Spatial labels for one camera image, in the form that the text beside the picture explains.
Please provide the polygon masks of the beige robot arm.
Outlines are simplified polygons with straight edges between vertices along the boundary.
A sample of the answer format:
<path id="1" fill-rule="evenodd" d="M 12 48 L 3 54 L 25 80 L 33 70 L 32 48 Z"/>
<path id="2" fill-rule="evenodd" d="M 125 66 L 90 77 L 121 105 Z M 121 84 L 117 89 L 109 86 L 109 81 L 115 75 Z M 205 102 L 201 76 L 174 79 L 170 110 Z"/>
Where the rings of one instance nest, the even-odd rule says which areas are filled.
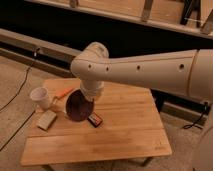
<path id="1" fill-rule="evenodd" d="M 150 88 L 199 100 L 210 107 L 189 171 L 213 171 L 213 49 L 187 50 L 111 58 L 101 43 L 89 44 L 71 64 L 88 99 L 100 95 L 103 83 Z"/>

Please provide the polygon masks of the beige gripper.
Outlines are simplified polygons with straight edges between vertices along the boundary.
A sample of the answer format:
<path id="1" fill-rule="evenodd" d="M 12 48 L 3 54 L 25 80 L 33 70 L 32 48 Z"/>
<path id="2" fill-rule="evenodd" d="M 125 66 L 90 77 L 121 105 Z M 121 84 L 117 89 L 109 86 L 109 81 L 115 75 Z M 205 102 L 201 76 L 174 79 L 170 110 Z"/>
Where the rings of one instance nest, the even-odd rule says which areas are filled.
<path id="1" fill-rule="evenodd" d="M 89 101 L 93 102 L 100 98 L 104 89 L 103 81 L 85 81 L 82 80 L 80 83 L 80 90 L 84 97 Z"/>

